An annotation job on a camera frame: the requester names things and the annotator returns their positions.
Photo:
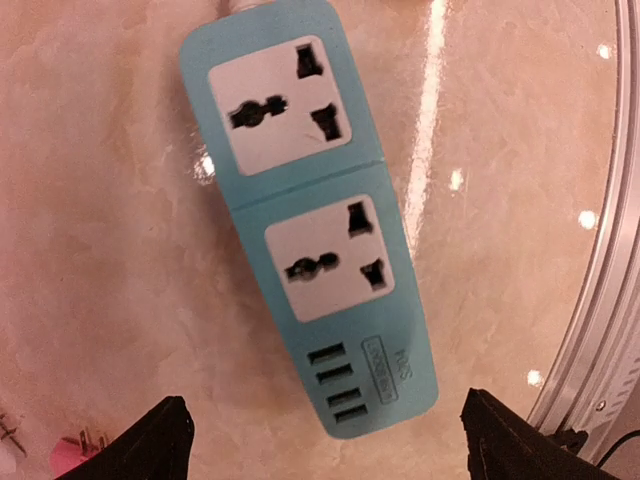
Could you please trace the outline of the white square adapter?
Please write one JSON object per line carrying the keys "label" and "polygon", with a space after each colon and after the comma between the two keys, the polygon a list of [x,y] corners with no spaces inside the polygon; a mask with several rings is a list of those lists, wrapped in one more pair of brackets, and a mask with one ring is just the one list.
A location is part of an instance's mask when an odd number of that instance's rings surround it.
{"label": "white square adapter", "polygon": [[18,472],[27,457],[19,438],[19,422],[6,411],[1,412],[1,478]]}

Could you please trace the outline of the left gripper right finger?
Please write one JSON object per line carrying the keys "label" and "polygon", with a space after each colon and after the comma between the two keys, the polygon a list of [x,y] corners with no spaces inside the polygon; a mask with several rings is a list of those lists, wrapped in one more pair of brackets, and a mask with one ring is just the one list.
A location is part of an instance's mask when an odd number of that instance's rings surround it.
{"label": "left gripper right finger", "polygon": [[472,480],[611,479],[579,458],[585,431],[545,436],[484,389],[468,391],[461,421]]}

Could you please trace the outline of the pink square adapter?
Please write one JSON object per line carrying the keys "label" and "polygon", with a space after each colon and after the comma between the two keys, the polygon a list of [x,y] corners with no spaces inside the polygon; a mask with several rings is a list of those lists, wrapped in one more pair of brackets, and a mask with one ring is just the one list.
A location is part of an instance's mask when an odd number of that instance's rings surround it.
{"label": "pink square adapter", "polygon": [[110,443],[108,435],[102,431],[92,432],[84,427],[75,436],[61,438],[49,456],[49,466],[53,478],[58,478],[88,461]]}

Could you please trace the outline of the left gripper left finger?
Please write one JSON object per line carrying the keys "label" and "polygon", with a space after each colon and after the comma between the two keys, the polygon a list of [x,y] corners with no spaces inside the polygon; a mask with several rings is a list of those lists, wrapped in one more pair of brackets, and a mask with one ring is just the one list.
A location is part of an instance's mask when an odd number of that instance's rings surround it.
{"label": "left gripper left finger", "polygon": [[167,396],[66,480],[187,480],[195,424],[181,396]]}

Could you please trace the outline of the teal power strip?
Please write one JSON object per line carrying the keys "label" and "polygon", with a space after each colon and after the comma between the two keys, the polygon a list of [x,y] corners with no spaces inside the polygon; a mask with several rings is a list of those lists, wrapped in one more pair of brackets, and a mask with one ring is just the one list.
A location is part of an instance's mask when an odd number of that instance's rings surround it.
{"label": "teal power strip", "polygon": [[438,397],[402,215],[335,9],[274,1],[206,24],[180,67],[215,178],[326,432]]}

